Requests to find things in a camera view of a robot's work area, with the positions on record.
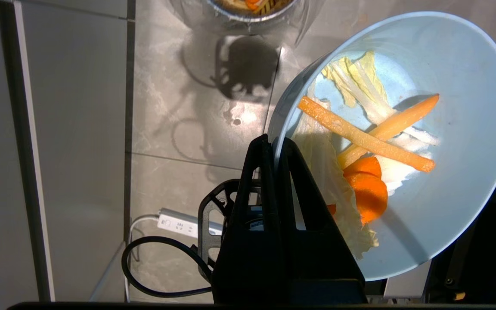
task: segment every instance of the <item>black metal bracket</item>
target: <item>black metal bracket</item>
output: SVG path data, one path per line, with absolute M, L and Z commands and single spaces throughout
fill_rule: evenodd
M 285 139 L 278 166 L 267 135 L 248 147 L 240 180 L 218 185 L 198 212 L 198 253 L 220 248 L 212 293 L 217 304 L 363 304 L 364 277 L 330 215 L 296 144 Z M 253 180 L 256 168 L 260 180 Z M 292 186 L 307 228 L 296 228 Z M 219 200 L 225 192 L 226 201 Z M 248 204 L 258 193 L 261 206 Z M 222 236 L 209 234 L 209 214 L 224 216 Z

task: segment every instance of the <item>carrot slice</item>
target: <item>carrot slice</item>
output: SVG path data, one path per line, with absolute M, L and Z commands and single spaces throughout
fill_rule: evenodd
M 361 223 L 367 224 L 379 218 L 388 207 L 386 184 L 368 173 L 356 173 L 346 177 L 355 192 Z
M 382 141 L 392 139 L 425 117 L 435 107 L 438 100 L 439 94 L 435 94 L 403 112 L 393 114 L 384 122 L 380 123 L 378 127 L 370 131 L 369 134 Z M 338 155 L 340 167 L 348 167 L 366 152 L 366 149 L 357 146 L 355 143 L 350 145 L 350 147 Z
M 248 6 L 248 8 L 254 12 L 259 9 L 259 6 L 257 6 L 255 3 L 248 2 L 248 1 L 246 1 L 246 6 Z
M 329 209 L 330 214 L 336 214 L 336 205 L 327 205 L 326 207 Z
M 378 163 L 378 159 L 374 156 L 358 159 L 344 169 L 344 177 L 356 173 L 368 173 L 374 175 L 376 178 L 382 178 L 380 163 Z
M 388 143 L 361 131 L 356 126 L 353 126 L 348 121 L 330 112 L 326 108 L 323 108 L 320 104 L 307 96 L 301 98 L 298 108 L 314 118 L 325 128 L 345 137 L 354 144 L 359 145 L 376 155 L 382 155 L 400 161 L 426 173 L 432 171 L 435 166 L 434 161 L 431 159 L 410 153 L 394 145 L 389 145 Z

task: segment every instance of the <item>power strip socket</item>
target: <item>power strip socket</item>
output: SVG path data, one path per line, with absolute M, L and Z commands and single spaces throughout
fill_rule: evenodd
M 198 239 L 198 218 L 163 208 L 158 218 L 158 228 Z M 220 236 L 223 225 L 210 222 L 210 234 Z

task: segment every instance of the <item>black cable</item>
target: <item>black cable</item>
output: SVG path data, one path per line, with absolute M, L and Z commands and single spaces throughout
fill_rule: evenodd
M 137 247 L 138 245 L 143 245 L 144 243 L 164 243 L 166 245 L 171 245 L 172 247 L 176 247 L 177 249 L 180 249 L 181 251 L 189 255 L 191 259 L 194 259 L 194 261 L 204 272 L 206 279 L 209 280 L 212 278 L 212 271 L 208 268 L 208 265 L 206 265 L 206 263 L 203 261 L 203 259 L 200 258 L 200 256 L 198 256 L 198 254 L 196 254 L 193 250 L 189 249 L 189 247 L 187 247 L 183 243 L 167 237 L 159 237 L 159 236 L 142 237 L 136 239 L 128 246 L 126 246 L 126 249 L 124 249 L 124 253 L 122 254 L 122 271 L 124 271 L 124 275 L 126 276 L 127 280 L 130 281 L 130 283 L 134 287 L 136 287 L 136 289 L 140 290 L 141 292 L 147 295 L 155 296 L 158 298 L 182 298 L 185 296 L 198 295 L 212 291 L 212 287 L 205 287 L 205 288 L 198 288 L 196 290 L 183 291 L 183 292 L 159 292 L 159 291 L 151 290 L 148 287 L 145 287 L 144 285 L 139 283 L 139 281 L 137 281 L 131 274 L 131 271 L 128 267 L 128 258 L 130 257 L 131 251 L 135 249 L 135 247 Z

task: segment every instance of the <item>gray tile floor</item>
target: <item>gray tile floor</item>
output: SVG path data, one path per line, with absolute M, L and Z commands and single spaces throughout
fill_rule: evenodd
M 131 216 L 169 208 L 197 215 L 201 199 L 222 181 L 238 178 L 248 143 L 268 127 L 274 105 L 307 65 L 370 24 L 416 10 L 451 12 L 496 41 L 496 1 L 328 0 L 296 49 L 279 50 L 278 71 L 251 95 L 225 96 L 215 87 L 216 38 L 187 28 L 165 0 L 136 2 Z M 277 68 L 273 55 L 267 66 Z M 195 239 L 142 223 L 145 235 Z M 156 290 L 207 286 L 186 255 L 165 245 L 140 250 L 134 274 Z M 211 294 L 161 300 L 132 288 L 133 301 L 212 302 Z

